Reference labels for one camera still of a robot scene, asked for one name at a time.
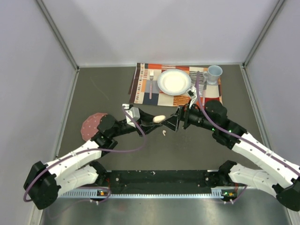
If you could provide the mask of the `beige square ring object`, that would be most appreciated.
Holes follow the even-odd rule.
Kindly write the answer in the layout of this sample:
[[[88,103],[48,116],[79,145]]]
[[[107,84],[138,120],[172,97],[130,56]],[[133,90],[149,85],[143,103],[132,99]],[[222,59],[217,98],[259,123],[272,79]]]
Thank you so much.
[[[154,123],[160,123],[160,122],[164,121],[165,119],[166,119],[165,115],[158,115],[158,116],[155,116],[152,121]]]

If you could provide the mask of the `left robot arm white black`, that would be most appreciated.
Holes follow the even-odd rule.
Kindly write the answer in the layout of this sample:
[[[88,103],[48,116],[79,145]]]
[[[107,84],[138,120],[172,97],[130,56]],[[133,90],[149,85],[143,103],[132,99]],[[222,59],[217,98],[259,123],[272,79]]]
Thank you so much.
[[[115,151],[114,138],[132,132],[145,138],[166,119],[164,115],[153,116],[131,105],[124,105],[122,110],[124,120],[117,121],[105,114],[97,122],[96,133],[76,150],[45,164],[36,162],[25,180],[23,200],[44,210],[68,191],[88,184],[103,185],[106,170],[97,159]]]

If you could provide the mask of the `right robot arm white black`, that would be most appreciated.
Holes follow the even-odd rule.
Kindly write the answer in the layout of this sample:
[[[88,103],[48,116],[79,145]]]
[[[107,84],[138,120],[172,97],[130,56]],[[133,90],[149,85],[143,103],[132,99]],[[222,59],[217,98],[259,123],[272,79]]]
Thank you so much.
[[[184,128],[194,125],[211,130],[217,143],[246,157],[259,170],[238,163],[223,164],[219,173],[223,185],[240,183],[264,191],[275,197],[286,208],[300,210],[300,167],[261,144],[245,128],[227,117],[227,109],[217,100],[208,101],[201,110],[196,104],[179,106],[175,114],[162,124],[177,131],[183,121]]]

